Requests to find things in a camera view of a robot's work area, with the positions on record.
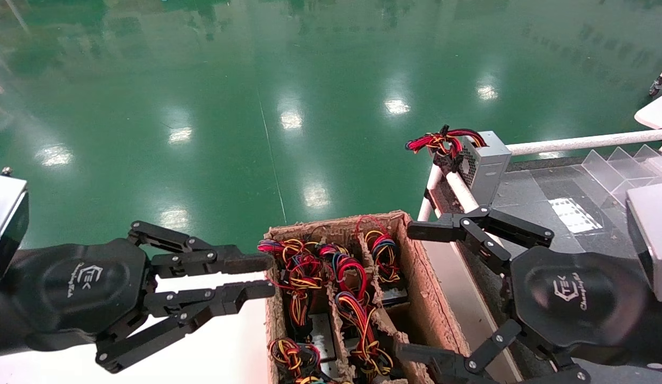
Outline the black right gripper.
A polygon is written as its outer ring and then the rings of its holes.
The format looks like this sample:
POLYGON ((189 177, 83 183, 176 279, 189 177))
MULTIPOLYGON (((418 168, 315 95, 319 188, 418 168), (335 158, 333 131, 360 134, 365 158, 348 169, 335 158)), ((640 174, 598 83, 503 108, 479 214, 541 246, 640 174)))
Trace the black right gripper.
MULTIPOLYGON (((517 318, 550 352, 566 351, 594 364, 644 364, 652 355, 652 291, 633 259, 550 250, 545 247, 551 245, 553 231, 489 207, 412 221, 407 236, 460 242, 492 272, 510 274, 517 318), (499 239, 528 251, 511 261, 499 239)), ((519 323, 508 320, 470 357, 416 343, 398 343, 395 355, 402 362, 426 365, 435 383, 497 383, 486 377, 486 368, 522 331, 519 323)), ((578 364, 565 359, 555 364, 557 372, 521 383, 590 383, 589 373, 578 364)))

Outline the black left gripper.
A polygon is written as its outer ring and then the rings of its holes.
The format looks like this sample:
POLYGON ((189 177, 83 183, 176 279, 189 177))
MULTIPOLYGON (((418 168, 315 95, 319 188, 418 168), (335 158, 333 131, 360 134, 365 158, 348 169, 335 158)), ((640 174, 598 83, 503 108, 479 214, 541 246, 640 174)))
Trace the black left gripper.
POLYGON ((112 343, 97 345, 97 364, 111 374, 179 342, 214 317, 235 315, 248 300, 270 298, 269 281, 228 283, 214 289, 146 294, 147 255, 138 246, 163 250, 150 260, 162 279, 269 270, 267 253, 243 253, 236 245, 211 245, 172 229, 136 221, 129 242, 65 244, 20 250, 5 275, 5 348, 58 351, 118 340, 148 315, 162 321, 112 343))

